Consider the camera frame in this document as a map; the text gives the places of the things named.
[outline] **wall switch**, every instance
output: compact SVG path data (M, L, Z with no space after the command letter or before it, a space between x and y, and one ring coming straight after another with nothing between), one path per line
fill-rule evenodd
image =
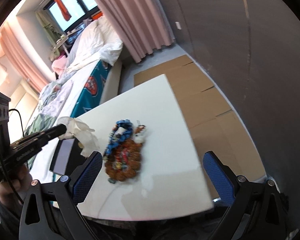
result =
M176 26L177 26L177 28L178 28L179 30L182 30L181 25L180 25L180 22L176 22Z

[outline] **blue gripper pad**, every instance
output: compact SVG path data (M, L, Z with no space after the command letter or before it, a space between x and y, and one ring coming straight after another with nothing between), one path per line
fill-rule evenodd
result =
M203 156L203 167L216 188L221 201L231 206L234 202L234 186L209 152Z
M102 155L96 154L84 169L72 188L72 201L75 205L82 203L88 195L94 181L102 168Z

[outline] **window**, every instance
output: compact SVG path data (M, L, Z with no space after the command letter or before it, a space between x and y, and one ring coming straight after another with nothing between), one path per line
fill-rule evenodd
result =
M52 16L55 18L56 22L59 24L60 28L65 31L71 31L76 28L83 20L88 19L92 15L99 11L98 5L95 0L61 0L69 13L71 18L66 21L58 5L51 0L44 9L48 9Z

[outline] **black cable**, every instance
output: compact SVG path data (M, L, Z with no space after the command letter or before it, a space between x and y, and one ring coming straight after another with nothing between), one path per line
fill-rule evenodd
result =
M16 112L19 114L20 122L21 122L21 129L22 129L22 136L24 137L24 136L25 136L25 133L24 133L24 131L23 131L21 114L20 114L20 112L19 112L17 109L15 109L15 108L9 109L9 112L11 112L11 111L16 111Z
M4 161L2 159L1 152L0 152L0 166L1 166L2 172L3 172L4 176L5 176L5 179L8 182L9 186L11 187L13 193L17 196L17 198L21 202L21 204L23 204L24 202L23 202L22 198L20 197L20 195L18 194L18 192L14 188L14 186L13 186L13 184L12 184L10 178L9 178L8 172L6 170L6 167L4 166Z

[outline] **metal bolt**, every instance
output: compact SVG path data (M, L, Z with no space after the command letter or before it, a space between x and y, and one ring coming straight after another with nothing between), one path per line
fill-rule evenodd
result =
M247 179L246 179L246 177L240 175L240 176L238 176L238 181L240 181L240 182L246 182Z
M69 179L69 177L67 175L64 175L60 178L61 182L66 182Z
M34 179L33 181L31 181L31 186L35 186L38 184L38 180L37 179Z
M268 184L271 186L271 187L273 187L274 185L275 185L275 183L274 183L274 181L273 180L268 180Z

